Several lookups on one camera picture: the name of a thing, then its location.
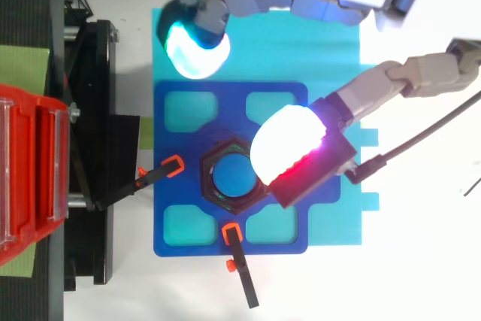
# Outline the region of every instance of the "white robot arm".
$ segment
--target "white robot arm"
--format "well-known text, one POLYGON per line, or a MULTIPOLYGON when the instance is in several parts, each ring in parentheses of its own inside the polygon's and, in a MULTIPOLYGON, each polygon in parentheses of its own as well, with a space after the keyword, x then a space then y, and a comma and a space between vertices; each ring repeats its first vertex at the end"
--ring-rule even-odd
MULTIPOLYGON (((448 35, 447 43, 450 43, 446 44, 445 53, 409 58, 404 65, 384 62, 360 74, 328 97, 312 103, 309 109, 322 121, 319 129, 325 128, 321 129, 325 136, 320 150, 312 148, 313 144, 319 146, 320 141, 306 142, 308 149, 300 152, 299 156, 302 158, 303 155, 310 154, 310 159, 301 162, 302 166, 299 165, 300 159, 291 159, 281 162, 278 171, 270 171, 269 176, 263 177, 265 165, 276 159, 279 152, 292 146, 285 141, 290 136, 289 130, 282 130, 278 125, 293 117, 293 109, 281 110, 261 127, 253 140, 251 162, 257 175, 262 180, 266 179, 265 183, 281 205, 288 207, 332 175, 345 173, 353 183, 358 183, 404 149, 400 148, 392 154, 378 156, 357 166, 353 163, 355 150, 342 136, 347 126, 372 113, 397 94, 404 97, 431 97, 463 90, 477 78, 481 65, 481 10, 474 6, 475 2, 476 0, 174 0, 162 12, 158 35, 161 41, 168 43, 168 29, 175 20, 181 20, 189 29, 189 36, 201 48, 228 51, 225 29, 231 15, 247 17, 279 8, 288 9, 299 17, 338 22, 346 26, 358 25, 373 11, 377 28, 381 32, 397 29, 401 32, 439 33, 444 37, 448 35), (296 169, 288 172, 289 176, 283 174, 294 165, 296 169)), ((225 57, 220 59, 221 63, 214 67, 214 71, 225 57)), ((476 95, 459 109, 469 107, 480 99, 481 94, 476 95)), ((446 118, 452 119, 457 112, 446 118)), ((433 125, 431 131, 441 123, 433 125)), ((410 145, 428 134, 430 133, 420 135, 410 145)), ((300 134, 296 139, 299 141, 305 137, 300 134)))

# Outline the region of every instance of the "led light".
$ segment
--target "led light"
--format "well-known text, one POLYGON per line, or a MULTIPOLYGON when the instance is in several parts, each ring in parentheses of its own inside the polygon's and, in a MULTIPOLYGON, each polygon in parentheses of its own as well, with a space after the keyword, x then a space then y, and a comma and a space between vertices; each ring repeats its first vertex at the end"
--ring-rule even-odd
POLYGON ((231 44, 225 34, 217 47, 204 49, 190 38, 182 23, 175 22, 167 35, 165 51, 174 67, 184 77, 203 79, 219 70, 228 58, 231 44))
POLYGON ((325 126, 311 109, 287 105, 269 118, 257 132, 250 161, 265 185, 290 169, 321 145, 325 126))

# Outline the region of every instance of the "black metal frame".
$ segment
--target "black metal frame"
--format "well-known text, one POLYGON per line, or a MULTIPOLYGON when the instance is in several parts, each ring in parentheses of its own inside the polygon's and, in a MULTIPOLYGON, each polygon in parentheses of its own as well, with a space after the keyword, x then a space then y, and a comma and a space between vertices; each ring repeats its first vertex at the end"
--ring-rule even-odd
POLYGON ((111 278, 113 207, 95 203, 135 179, 140 117, 111 112, 115 30, 107 20, 82 23, 75 42, 65 45, 68 92, 81 112, 71 125, 70 192, 86 202, 65 221, 65 291, 75 290, 76 276, 93 276, 94 284, 111 278))
POLYGON ((71 132, 71 192, 88 195, 89 207, 70 209, 65 225, 37 243, 31 278, 0 277, 0 319, 61 320, 63 290, 74 289, 75 275, 90 274, 94 283, 112 275, 113 208, 97 211, 93 202, 134 180, 140 117, 110 112, 115 84, 110 22, 83 23, 84 37, 73 52, 64 43, 65 0, 0 4, 0 44, 49 49, 44 94, 67 105, 75 101, 82 112, 71 132), (66 86, 65 70, 76 83, 66 86))
POLYGON ((65 9, 67 26, 80 26, 93 15, 87 0, 65 0, 65 9))

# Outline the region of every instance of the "red container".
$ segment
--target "red container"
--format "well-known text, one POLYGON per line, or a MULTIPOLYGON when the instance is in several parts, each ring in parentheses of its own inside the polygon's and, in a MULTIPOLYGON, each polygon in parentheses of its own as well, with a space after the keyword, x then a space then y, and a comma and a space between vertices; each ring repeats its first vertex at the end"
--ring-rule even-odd
POLYGON ((67 107, 0 85, 0 265, 67 215, 67 107))

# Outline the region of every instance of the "robotic hand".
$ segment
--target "robotic hand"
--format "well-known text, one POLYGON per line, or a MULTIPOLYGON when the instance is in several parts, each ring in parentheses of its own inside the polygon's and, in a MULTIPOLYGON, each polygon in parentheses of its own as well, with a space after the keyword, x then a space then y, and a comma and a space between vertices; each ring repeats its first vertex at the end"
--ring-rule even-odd
POLYGON ((443 31, 451 39, 445 53, 409 58, 404 65, 384 62, 320 98, 308 108, 286 106, 259 130, 251 163, 282 206, 299 201, 336 174, 359 183, 394 156, 421 141, 481 99, 481 94, 399 148, 363 165, 343 130, 402 94, 430 97, 465 89, 481 64, 481 12, 469 0, 452 0, 446 12, 440 0, 173 0, 163 10, 159 39, 176 69, 190 78, 215 73, 227 59, 225 33, 231 15, 246 17, 288 8, 294 15, 323 22, 358 25, 373 11, 377 27, 418 32, 443 31))

